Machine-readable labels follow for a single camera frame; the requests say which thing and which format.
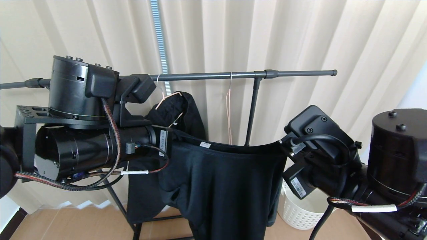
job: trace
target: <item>hanging black clothing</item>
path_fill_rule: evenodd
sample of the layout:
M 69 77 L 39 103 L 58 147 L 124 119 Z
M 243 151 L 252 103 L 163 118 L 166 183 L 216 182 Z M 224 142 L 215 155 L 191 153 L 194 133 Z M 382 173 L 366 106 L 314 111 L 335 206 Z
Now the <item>hanging black clothing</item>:
M 196 240 L 262 240 L 282 186 L 279 143 L 231 146 L 175 134 L 172 158 L 158 175 L 163 201 L 189 220 Z
M 167 97 L 156 110 L 157 104 L 145 116 L 154 125 L 169 126 L 184 131 L 194 137 L 206 139 L 199 110 L 193 96 L 180 92 Z M 129 162 L 129 170 L 153 170 L 159 168 L 159 161 L 152 158 L 140 158 Z M 151 220 L 166 206 L 161 200 L 156 174 L 129 175 L 129 194 L 127 218 L 130 223 Z

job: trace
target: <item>wooden floor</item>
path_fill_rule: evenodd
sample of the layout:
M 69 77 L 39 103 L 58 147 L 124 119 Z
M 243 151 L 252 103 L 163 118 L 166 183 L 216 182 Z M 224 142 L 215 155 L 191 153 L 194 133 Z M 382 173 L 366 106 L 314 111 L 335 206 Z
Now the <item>wooden floor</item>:
M 160 217 L 173 216 L 179 211 L 170 208 Z M 268 227 L 266 240 L 308 240 L 311 230 L 301 231 L 287 225 L 279 216 Z M 144 223 L 141 240 L 166 240 L 191 236 L 185 219 Z M 87 207 L 83 210 L 44 209 L 27 215 L 11 240 L 132 240 L 133 232 L 119 210 Z M 342 210 L 335 211 L 319 231 L 316 240 L 369 240 L 358 221 Z

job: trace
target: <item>perforated basket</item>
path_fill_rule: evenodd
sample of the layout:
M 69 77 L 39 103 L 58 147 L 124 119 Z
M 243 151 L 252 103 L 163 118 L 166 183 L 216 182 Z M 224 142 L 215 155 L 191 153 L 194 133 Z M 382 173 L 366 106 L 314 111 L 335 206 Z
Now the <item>perforated basket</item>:
M 296 229 L 311 229 L 317 224 L 328 207 L 326 198 L 326 194 L 315 189 L 303 200 L 300 200 L 284 183 L 279 199 L 279 215 L 287 224 Z

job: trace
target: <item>barcode label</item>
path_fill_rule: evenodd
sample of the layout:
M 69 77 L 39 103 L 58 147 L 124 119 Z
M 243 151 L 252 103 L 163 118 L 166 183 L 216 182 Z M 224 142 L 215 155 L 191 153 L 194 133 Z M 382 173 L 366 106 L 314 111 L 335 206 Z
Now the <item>barcode label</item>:
M 291 180 L 292 186 L 294 186 L 295 190 L 297 191 L 299 197 L 304 197 L 307 195 L 307 192 L 302 187 L 301 183 L 299 182 L 298 178 L 294 178 Z
M 211 144 L 210 143 L 201 142 L 200 146 L 205 147 L 205 148 L 210 148 Z
M 160 144 L 159 148 L 166 152 L 166 139 L 167 139 L 167 132 L 165 130 L 160 130 Z M 164 157 L 164 154 L 159 152 L 159 156 Z

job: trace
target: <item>curtain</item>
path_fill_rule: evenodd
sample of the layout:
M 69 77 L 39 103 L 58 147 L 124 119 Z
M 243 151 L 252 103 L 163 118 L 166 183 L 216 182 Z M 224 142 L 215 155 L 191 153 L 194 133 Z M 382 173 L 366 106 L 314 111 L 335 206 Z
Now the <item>curtain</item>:
M 354 140 L 368 143 L 372 117 L 397 106 L 427 60 L 426 1 L 160 0 L 159 5 L 170 73 L 338 70 L 337 76 L 262 80 L 251 145 L 282 138 L 286 123 L 309 105 L 319 106 Z M 147 0 L 0 1 L 0 29 L 2 83 L 50 78 L 53 55 L 112 66 L 121 75 L 161 73 Z M 225 96 L 231 86 L 233 144 L 244 144 L 253 79 L 171 86 L 194 96 L 209 139 L 223 143 L 228 143 Z M 160 88 L 146 103 L 128 104 L 131 113 L 147 113 L 161 100 Z M 2 90 L 0 99 L 0 123 L 12 126 L 15 105 L 46 106 L 48 90 Z M 114 189 L 126 202 L 127 180 Z M 9 196 L 30 213 L 41 205 L 99 204 L 109 198 L 105 190 L 66 192 L 34 182 L 17 184 Z

